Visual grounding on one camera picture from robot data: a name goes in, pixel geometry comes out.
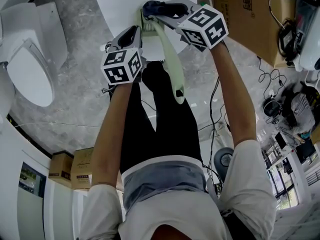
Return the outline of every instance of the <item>toilet lid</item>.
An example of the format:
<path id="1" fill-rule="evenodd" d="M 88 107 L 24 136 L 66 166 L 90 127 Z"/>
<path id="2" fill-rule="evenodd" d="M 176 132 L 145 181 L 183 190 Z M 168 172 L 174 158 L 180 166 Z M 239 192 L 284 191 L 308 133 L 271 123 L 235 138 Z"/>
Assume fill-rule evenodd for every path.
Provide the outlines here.
<path id="1" fill-rule="evenodd" d="M 7 65 L 14 86 L 30 102 L 47 107 L 54 100 L 52 81 L 47 73 L 46 61 L 37 47 L 25 42 Z"/>

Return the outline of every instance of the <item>gray marble tile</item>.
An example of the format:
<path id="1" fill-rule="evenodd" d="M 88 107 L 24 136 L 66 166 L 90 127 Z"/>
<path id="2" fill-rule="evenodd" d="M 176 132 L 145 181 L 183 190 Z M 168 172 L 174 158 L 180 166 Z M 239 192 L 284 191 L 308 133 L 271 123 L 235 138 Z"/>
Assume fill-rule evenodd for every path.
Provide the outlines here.
<path id="1" fill-rule="evenodd" d="M 109 106 L 109 95 L 102 94 L 101 88 L 107 87 L 107 81 L 100 71 L 100 45 L 113 39 L 102 16 L 96 0 L 37 0 L 38 5 L 54 1 L 64 29 L 68 57 L 58 71 L 58 88 L 55 100 L 48 107 L 38 107 L 26 100 L 19 93 L 10 114 L 19 123 L 56 122 L 75 125 L 100 126 Z M 259 83 L 259 60 L 257 56 L 240 45 L 226 38 L 225 40 L 234 63 L 236 64 L 259 117 L 257 133 L 267 140 L 273 125 L 266 125 L 266 117 L 262 111 L 263 92 L 269 80 Z M 186 83 L 186 99 L 197 121 L 198 128 L 211 124 L 209 102 L 215 82 L 218 78 L 214 60 L 208 50 L 201 53 L 192 46 L 186 47 L 180 54 Z M 267 72 L 272 70 L 266 63 L 261 68 Z M 300 75 L 293 69 L 281 69 L 287 77 L 287 83 L 296 82 Z M 279 83 L 273 81 L 271 89 L 277 91 Z M 153 95 L 144 84 L 141 84 L 141 97 L 155 107 Z M 221 117 L 224 122 L 225 108 L 221 87 L 213 99 L 213 118 Z M 143 104 L 153 127 L 156 127 L 156 114 Z M 23 129 L 49 152 L 90 148 L 94 145 L 99 129 L 57 124 L 32 124 Z M 210 138 L 212 126 L 199 132 L 200 141 Z"/>

